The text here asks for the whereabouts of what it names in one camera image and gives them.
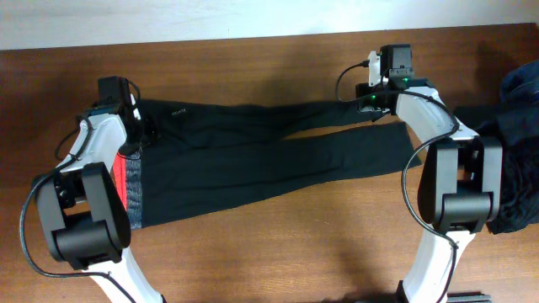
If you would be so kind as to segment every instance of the red fabric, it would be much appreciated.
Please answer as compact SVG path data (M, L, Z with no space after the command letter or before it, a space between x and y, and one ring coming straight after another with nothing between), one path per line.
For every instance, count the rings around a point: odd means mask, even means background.
M112 165L112 172L115 175L116 190L120 196L121 203L127 210L127 187L125 186L125 159L116 155L114 164Z

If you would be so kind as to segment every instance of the cloth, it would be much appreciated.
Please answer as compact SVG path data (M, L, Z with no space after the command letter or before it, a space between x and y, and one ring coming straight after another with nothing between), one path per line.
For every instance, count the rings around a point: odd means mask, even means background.
M494 234L539 222L539 61L508 74L500 98L501 104L455 110L464 124L498 137L504 147L499 215L488 222Z
M140 161L126 160L132 228L226 210L316 183L394 173L413 151L403 123L282 140L299 130L376 118L377 113L358 113L353 102L264 108L142 100L139 111L155 121L159 138L143 148Z

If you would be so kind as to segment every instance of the white background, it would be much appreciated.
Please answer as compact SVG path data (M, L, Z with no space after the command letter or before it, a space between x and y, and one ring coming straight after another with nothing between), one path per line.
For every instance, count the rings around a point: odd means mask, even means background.
M537 21L537 0L0 0L0 49Z

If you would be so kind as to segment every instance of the brown table surface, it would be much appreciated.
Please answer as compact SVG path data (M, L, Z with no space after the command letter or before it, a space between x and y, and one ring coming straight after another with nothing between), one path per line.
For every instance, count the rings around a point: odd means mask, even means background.
M432 80L452 108L498 102L503 75L539 57L534 24L0 52L0 301L107 300L91 279L34 273L17 233L30 180L57 164L56 144L74 128L75 115L97 101L99 77L127 77L145 98L296 104L333 99L344 68L393 43L413 45L416 75ZM352 71L342 95L352 98L354 85L366 79L366 69ZM409 176L413 199L420 172ZM319 184L134 231L131 247L169 302L313 302L392 293L414 261L422 232L406 210L399 177ZM39 264L69 271L49 256L34 206L27 227ZM484 229L465 251L451 292L539 301L538 232L539 226L528 226L495 237Z

